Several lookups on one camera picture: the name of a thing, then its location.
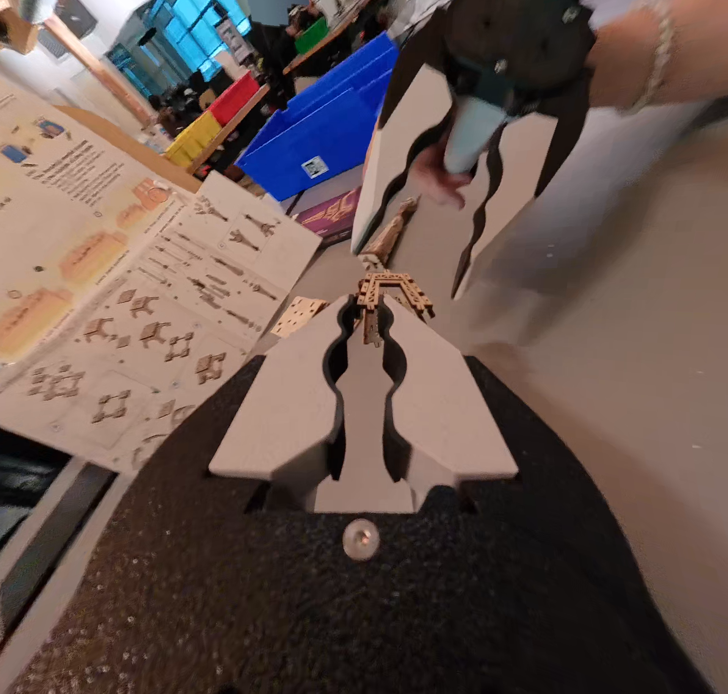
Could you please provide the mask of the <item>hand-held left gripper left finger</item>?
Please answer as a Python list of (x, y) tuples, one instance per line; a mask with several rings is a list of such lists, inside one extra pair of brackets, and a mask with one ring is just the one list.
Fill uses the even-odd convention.
[(336, 382), (348, 368), (358, 318), (344, 295), (265, 356), (210, 462), (210, 474), (266, 482), (314, 511), (322, 481), (337, 481), (345, 453), (344, 400)]

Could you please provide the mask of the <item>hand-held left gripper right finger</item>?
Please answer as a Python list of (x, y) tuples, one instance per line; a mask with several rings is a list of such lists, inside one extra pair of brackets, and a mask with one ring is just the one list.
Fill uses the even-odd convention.
[(384, 463), (407, 484), (413, 510), (435, 487), (515, 479), (517, 463), (460, 351), (390, 296), (378, 307), (378, 333), (392, 382)]

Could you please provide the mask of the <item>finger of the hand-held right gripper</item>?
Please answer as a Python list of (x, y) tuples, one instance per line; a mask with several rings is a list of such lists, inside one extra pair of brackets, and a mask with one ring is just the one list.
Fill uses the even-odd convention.
[(552, 137), (555, 117), (532, 114), (505, 124), (479, 160), (467, 190), (465, 243), (450, 297), (459, 300), (475, 280), (475, 264), (487, 244), (532, 201)]
[(359, 254), (378, 231), (407, 181), (417, 146), (439, 138), (451, 107), (445, 77), (428, 65), (421, 67), (386, 125), (373, 135), (351, 231), (352, 254)]

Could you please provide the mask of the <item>wooden tower spire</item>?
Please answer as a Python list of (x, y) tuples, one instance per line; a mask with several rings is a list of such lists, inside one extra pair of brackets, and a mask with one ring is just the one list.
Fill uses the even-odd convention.
[(367, 273), (382, 273), (387, 270), (389, 259), (414, 216), (420, 198), (421, 196), (410, 197), (402, 202), (395, 216), (359, 253), (359, 261)]

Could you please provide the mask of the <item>small wooden tower midsection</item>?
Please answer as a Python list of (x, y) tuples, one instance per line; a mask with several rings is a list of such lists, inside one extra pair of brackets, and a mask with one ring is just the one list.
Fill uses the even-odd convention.
[(394, 299), (421, 321), (435, 316), (432, 301), (410, 274), (388, 270), (368, 272), (359, 281), (357, 294), (364, 345), (376, 348), (381, 345), (378, 312), (385, 306), (385, 297)]

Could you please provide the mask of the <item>person's right hand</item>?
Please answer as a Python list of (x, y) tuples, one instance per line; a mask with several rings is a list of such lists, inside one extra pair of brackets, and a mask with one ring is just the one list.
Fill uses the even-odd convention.
[[(657, 35), (654, 15), (646, 7), (629, 11), (597, 29), (596, 42), (587, 58), (587, 66), (593, 71), (591, 108), (627, 109), (641, 98), (650, 79)], [(450, 128), (433, 147), (418, 155), (410, 176), (416, 187), (436, 203), (462, 208), (464, 198), (459, 189), (472, 179), (468, 173), (450, 174), (445, 170), (449, 133)]]

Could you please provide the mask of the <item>wooden tower base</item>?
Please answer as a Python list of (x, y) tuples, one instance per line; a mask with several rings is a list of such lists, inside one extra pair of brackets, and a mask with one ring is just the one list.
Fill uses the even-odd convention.
[(329, 302), (323, 299), (295, 297), (270, 329), (270, 333), (280, 339), (287, 338), (307, 325), (328, 306)]

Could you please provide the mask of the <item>blue storage bin white label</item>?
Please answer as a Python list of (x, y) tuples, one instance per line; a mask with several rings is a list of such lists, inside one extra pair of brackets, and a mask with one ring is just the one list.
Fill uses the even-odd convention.
[(380, 109), (353, 90), (316, 97), (311, 85), (268, 119), (237, 165), (284, 201), (362, 164)]

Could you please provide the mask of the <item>purple tower kit box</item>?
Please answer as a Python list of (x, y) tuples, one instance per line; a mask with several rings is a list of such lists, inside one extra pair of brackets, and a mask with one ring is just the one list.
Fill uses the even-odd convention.
[(320, 249), (351, 240), (361, 187), (308, 208), (295, 221), (320, 239)]

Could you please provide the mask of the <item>green storage bin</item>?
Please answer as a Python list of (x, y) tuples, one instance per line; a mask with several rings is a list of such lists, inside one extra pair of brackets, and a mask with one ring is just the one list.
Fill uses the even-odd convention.
[(326, 39), (328, 34), (328, 21), (325, 16), (321, 16), (296, 37), (296, 53), (301, 56), (305, 55)]

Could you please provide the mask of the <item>tower instruction sheet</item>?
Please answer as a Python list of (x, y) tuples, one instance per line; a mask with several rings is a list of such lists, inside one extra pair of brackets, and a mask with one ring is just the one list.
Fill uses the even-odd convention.
[(173, 193), (141, 244), (2, 368), (2, 452), (12, 434), (138, 472), (252, 358), (319, 245), (216, 172)]

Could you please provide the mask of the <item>red storage bin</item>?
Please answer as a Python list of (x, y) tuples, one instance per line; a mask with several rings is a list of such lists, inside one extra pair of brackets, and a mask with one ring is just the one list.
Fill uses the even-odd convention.
[(213, 100), (204, 112), (210, 113), (218, 125), (225, 127), (255, 97), (259, 89), (259, 81), (248, 70)]

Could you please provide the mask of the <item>yellow storage bin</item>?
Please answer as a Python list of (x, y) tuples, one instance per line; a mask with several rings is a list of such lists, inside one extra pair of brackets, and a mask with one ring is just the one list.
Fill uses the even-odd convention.
[(189, 126), (177, 135), (163, 154), (169, 162), (183, 169), (188, 169), (202, 150), (191, 129)]
[(188, 126), (188, 130), (191, 139), (206, 147), (215, 140), (215, 137), (221, 132), (222, 126), (212, 111), (206, 110)]

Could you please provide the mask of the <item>wooden beam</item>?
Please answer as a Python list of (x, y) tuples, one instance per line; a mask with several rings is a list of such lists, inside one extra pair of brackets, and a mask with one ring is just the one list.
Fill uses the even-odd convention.
[(56, 14), (51, 14), (44, 22), (44, 27), (63, 45), (76, 60), (99, 82), (117, 102), (144, 128), (156, 124), (156, 113), (143, 96), (129, 84), (118, 71), (97, 58), (85, 44), (63, 23)]

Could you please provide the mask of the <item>colourful instruction leaflet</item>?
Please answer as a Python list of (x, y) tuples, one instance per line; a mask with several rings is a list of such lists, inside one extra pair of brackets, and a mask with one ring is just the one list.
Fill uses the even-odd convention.
[(22, 362), (194, 195), (2, 80), (1, 361)]

